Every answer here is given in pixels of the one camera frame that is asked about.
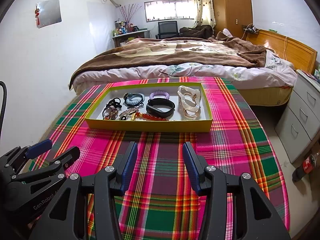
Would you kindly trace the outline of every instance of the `yellow box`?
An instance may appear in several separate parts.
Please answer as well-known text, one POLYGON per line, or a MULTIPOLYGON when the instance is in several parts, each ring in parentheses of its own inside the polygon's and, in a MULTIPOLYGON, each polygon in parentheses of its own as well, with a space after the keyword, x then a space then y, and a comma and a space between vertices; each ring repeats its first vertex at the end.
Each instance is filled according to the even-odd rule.
POLYGON ((144 131, 144 132, 209 132, 212 125, 212 114, 209 107, 207 97, 205 95, 201 83, 195 82, 172 82, 172 83, 148 83, 138 85, 128 85, 119 87, 110 87, 92 106, 85 116, 85 120, 92 129, 104 130, 121 130, 121 131, 144 131), (184 117, 182 107, 178 103, 178 87, 187 86, 193 89, 199 89, 201 93, 201 112, 198 120, 188 120, 184 117), (166 91, 170 94, 170 100, 175 103, 175 112, 171 119, 174 121, 151 121, 138 119, 136 121, 121 121, 121 120, 103 120, 102 111, 110 99, 118 97, 123 105, 122 111, 126 110, 123 96, 125 93, 142 93, 146 99, 144 108, 139 112, 146 112, 146 104, 149 100, 149 95, 155 91, 166 91))

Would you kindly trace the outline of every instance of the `drawer handle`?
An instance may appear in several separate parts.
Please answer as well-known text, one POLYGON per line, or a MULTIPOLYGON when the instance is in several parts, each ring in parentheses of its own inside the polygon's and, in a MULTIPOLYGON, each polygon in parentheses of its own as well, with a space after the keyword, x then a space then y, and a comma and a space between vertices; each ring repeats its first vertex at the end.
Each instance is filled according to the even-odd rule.
POLYGON ((297 135, 299 134, 298 132, 297 132, 297 130, 293 127, 293 124, 291 125, 291 127, 294 129, 294 131, 297 133, 297 135))
POLYGON ((308 116, 305 114, 305 112, 303 112, 303 110, 300 108, 300 111, 306 116, 306 118, 308 119, 308 116))
POLYGON ((309 93, 309 91, 307 91, 307 94, 308 94, 309 96, 311 96, 314 101, 316 101, 316 99, 309 93))

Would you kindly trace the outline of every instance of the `white desk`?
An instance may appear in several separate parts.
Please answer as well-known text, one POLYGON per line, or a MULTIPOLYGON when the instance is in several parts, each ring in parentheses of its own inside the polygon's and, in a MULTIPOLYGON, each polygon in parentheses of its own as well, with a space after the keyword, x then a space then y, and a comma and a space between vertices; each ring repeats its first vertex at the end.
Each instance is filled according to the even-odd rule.
POLYGON ((150 38, 150 31, 149 30, 142 30, 142 31, 137 31, 137 32, 132 32, 132 33, 125 33, 121 35, 117 35, 112 37, 113 41, 115 43, 116 48, 120 47, 120 43, 126 41, 128 38, 134 37, 134 38, 150 38))

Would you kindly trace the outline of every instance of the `white drawer cabinet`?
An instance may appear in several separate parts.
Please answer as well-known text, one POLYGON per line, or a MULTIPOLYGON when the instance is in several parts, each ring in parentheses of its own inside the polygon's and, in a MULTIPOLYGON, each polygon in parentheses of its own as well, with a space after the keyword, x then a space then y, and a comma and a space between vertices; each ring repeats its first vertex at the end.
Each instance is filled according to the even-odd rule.
POLYGON ((294 162, 311 140, 290 108, 286 108, 277 127, 276 132, 287 152, 290 162, 294 162))
POLYGON ((302 78, 301 75, 298 75, 298 79, 293 90, 303 99, 303 101, 310 107, 310 109, 312 109, 316 117, 320 119, 319 91, 308 80, 302 78))
POLYGON ((320 138, 320 84, 297 72, 289 103, 276 126, 291 163, 320 138))
POLYGON ((299 119, 310 139, 314 138, 320 128, 320 121, 295 91, 291 94, 288 107, 299 119))

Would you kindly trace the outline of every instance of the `drawer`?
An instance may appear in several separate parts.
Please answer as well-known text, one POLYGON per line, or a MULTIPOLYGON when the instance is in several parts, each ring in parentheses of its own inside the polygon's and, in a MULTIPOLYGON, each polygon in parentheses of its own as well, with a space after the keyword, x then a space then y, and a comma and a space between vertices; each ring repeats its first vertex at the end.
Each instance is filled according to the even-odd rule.
POLYGON ((289 108, 299 119, 303 128, 306 130, 312 140, 320 128, 320 121, 311 111, 307 103, 305 103, 296 92, 292 92, 289 103, 289 108))
POLYGON ((293 90, 307 103, 320 120, 320 93, 303 77, 298 75, 293 90))
POLYGON ((276 126, 276 132, 291 163, 293 163, 311 143, 302 124, 288 107, 285 109, 276 126))

